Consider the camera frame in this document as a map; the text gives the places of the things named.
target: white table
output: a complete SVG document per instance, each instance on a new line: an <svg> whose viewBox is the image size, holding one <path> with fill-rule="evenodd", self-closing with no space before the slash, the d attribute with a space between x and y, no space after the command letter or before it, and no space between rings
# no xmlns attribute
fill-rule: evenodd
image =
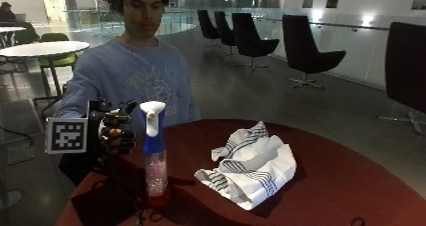
<svg viewBox="0 0 426 226"><path fill-rule="evenodd" d="M51 70L51 76L55 87L55 96L39 97L34 98L34 104L37 100L50 100L53 101L47 104L47 106L41 110L41 117L45 118L43 112L45 110L53 106L53 104L62 99L62 91L58 85L55 70L53 66L53 56L61 54L75 53L82 51L90 47L90 44L79 41L57 41L57 42L42 42L42 43L31 43L17 45L0 50L0 56L3 57L21 57L21 58L38 58L43 57L49 61L49 67Z"/></svg>
<svg viewBox="0 0 426 226"><path fill-rule="evenodd" d="M1 48L5 48L6 46L11 46L11 45L6 45L6 39L5 39L3 33L15 32L15 31L21 31L21 30L25 30L25 28L23 27L0 27L0 45L1 45Z"/></svg>

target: striped towel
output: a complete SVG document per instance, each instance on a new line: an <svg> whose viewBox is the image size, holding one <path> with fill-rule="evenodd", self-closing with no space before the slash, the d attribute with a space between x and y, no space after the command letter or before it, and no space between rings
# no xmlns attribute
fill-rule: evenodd
<svg viewBox="0 0 426 226"><path fill-rule="evenodd" d="M292 178L295 161L287 144L268 137L263 122L238 129L226 146L211 150L212 170L199 169L195 178L244 210L274 195Z"/></svg>

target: glass railing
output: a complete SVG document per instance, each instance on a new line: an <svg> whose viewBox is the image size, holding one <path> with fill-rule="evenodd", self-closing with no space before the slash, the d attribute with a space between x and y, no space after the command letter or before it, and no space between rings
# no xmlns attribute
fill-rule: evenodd
<svg viewBox="0 0 426 226"><path fill-rule="evenodd" d="M271 56L286 60L282 42L282 14L303 14L278 8L203 8L214 24L214 11L223 11L231 27L231 13L251 13L258 34L263 39L279 39ZM69 11L69 26L74 30L90 30L93 35L121 33L119 16L99 10ZM384 53L387 28L393 21L426 25L423 17L364 16L350 14L304 14L311 22L311 32L320 52L344 50L339 66L327 74L376 88L384 88ZM156 35L180 32L198 27L195 9L167 8Z"/></svg>
<svg viewBox="0 0 426 226"><path fill-rule="evenodd" d="M109 10L66 10L70 31L90 31L93 36L115 35L123 31L122 16ZM192 11L167 8L156 35L171 34L192 29Z"/></svg>

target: round table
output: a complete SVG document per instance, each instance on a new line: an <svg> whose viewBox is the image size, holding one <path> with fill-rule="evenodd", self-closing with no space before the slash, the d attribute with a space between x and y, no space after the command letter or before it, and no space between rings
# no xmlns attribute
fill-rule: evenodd
<svg viewBox="0 0 426 226"><path fill-rule="evenodd" d="M147 209L143 200L134 201L144 192L138 147L109 159L113 170L86 176L55 225L134 225L135 206L142 209L142 225L347 226L355 217L365 225L424 225L424 199L377 164L328 139L271 123L264 123L268 136L288 143L294 154L294 178L250 211L219 196L196 181L194 172L216 167L210 150L224 146L236 129L255 123L200 120L166 128L166 205Z"/></svg>
<svg viewBox="0 0 426 226"><path fill-rule="evenodd" d="M43 107L43 109L41 110L41 117L42 118L45 118L45 116L43 116L45 110L57 101L59 101L62 99L62 91L59 88L55 70L54 70L54 66L53 66L54 59L51 57L61 55L61 54L79 52L85 49L87 49L89 47L90 47L90 44L86 42L57 41L57 42L42 42L42 43L17 45L17 46L13 46L13 47L9 47L9 48L0 50L0 56L3 56L3 57L18 57L18 58L45 57L49 61L57 95L34 99L34 101L53 99L53 101L47 104L47 106Z"/></svg>

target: chair base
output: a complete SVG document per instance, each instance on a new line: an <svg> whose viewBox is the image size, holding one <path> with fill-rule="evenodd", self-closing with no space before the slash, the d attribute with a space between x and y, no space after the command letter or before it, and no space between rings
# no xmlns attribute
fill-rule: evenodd
<svg viewBox="0 0 426 226"><path fill-rule="evenodd" d="M251 58L250 64L235 64L235 67L246 67L246 68L250 68L251 71L254 71L254 69L256 69L256 68L268 68L267 65L255 65L252 58Z"/></svg>
<svg viewBox="0 0 426 226"><path fill-rule="evenodd" d="M203 44L203 47L220 47L220 45L219 44L215 44L214 43L214 39L211 39L211 43L208 43L208 44Z"/></svg>
<svg viewBox="0 0 426 226"><path fill-rule="evenodd" d="M226 53L224 56L231 56L234 54L238 54L238 52L231 50L231 46L228 46L228 52L223 52L223 53Z"/></svg>
<svg viewBox="0 0 426 226"><path fill-rule="evenodd" d="M302 87L306 87L306 86L312 86L312 87L315 87L318 89L324 89L323 86L320 86L320 85L314 83L316 80L307 79L307 74L306 73L303 74L303 79L290 79L290 78L287 78L287 80L290 80L290 81L296 83L296 84L292 84L292 86L291 86L292 89L294 88L302 88Z"/></svg>
<svg viewBox="0 0 426 226"><path fill-rule="evenodd" d="M417 121L416 120L416 115L420 112L416 110L408 110L407 114L408 114L408 118L392 118L392 117L387 117L387 116L376 116L377 119L383 119L383 120L388 120L388 121L395 121L395 122L408 122L412 125L413 131L416 136L423 136L423 132L420 129L420 124L426 125L426 122Z"/></svg>

